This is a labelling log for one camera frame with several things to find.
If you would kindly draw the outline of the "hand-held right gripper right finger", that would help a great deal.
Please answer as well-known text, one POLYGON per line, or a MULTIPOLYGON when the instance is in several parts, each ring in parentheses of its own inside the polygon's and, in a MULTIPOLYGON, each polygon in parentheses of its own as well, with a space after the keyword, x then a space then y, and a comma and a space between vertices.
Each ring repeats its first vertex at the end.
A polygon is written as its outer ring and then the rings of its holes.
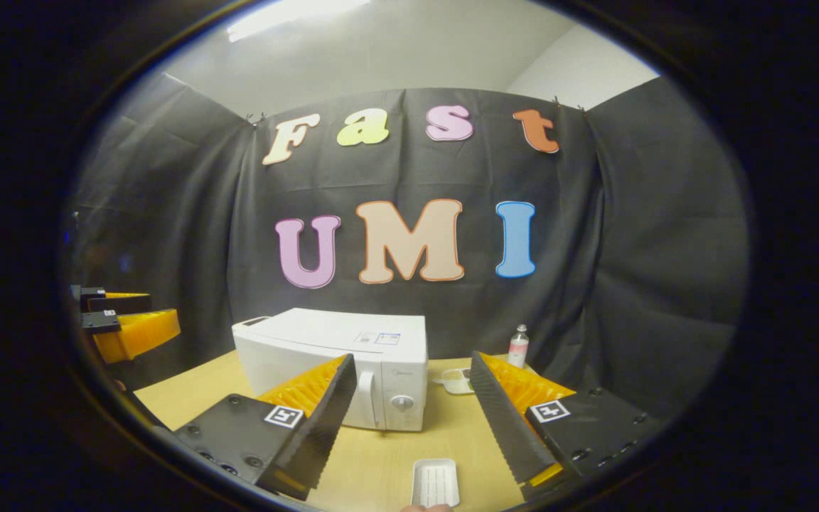
POLYGON ((575 391, 474 352, 471 387, 526 498, 614 469, 659 431, 649 412, 601 387, 575 391))

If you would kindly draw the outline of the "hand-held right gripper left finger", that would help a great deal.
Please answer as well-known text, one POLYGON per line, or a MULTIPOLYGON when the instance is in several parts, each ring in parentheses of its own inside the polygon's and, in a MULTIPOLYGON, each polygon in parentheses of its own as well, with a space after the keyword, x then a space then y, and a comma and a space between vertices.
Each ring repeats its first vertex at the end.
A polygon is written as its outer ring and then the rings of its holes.
POLYGON ((303 501, 321 480, 357 383, 353 354, 343 354, 259 398, 231 393, 173 434, 232 476, 303 501))

